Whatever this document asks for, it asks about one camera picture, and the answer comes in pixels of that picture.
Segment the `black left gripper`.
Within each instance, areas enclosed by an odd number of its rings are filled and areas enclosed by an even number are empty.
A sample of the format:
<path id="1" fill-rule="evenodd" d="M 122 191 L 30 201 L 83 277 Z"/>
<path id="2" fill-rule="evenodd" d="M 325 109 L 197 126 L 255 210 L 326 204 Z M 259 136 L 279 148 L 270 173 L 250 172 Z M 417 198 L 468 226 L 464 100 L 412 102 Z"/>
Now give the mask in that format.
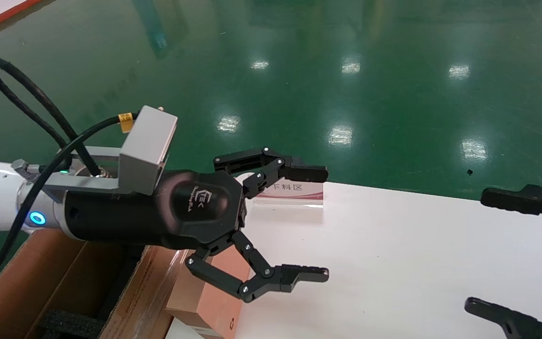
<path id="1" fill-rule="evenodd" d="M 68 234 L 84 241 L 197 249 L 185 262 L 190 273 L 245 303 L 267 292 L 291 293 L 299 282 L 327 282 L 325 267 L 270 266 L 237 230 L 243 196 L 322 199 L 327 168 L 268 147 L 217 156 L 214 168 L 211 173 L 164 171 L 151 195 L 69 191 L 64 199 Z M 231 176 L 241 172 L 250 172 L 242 186 Z M 247 281 L 206 262 L 212 248 L 223 251 L 230 245 L 255 273 Z"/>

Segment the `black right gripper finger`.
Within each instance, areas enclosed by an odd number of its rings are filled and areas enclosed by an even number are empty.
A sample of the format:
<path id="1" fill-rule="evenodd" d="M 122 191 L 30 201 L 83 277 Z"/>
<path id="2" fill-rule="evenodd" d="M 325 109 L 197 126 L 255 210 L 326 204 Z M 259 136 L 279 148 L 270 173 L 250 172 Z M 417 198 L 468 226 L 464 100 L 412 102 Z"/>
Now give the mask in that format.
<path id="1" fill-rule="evenodd" d="M 480 203 L 491 208 L 521 214 L 542 214 L 542 186 L 526 185 L 520 191 L 488 187 L 482 191 Z"/>
<path id="2" fill-rule="evenodd" d="M 508 339 L 542 339 L 542 322 L 527 314 L 478 298 L 468 298 L 464 309 L 499 325 Z"/>

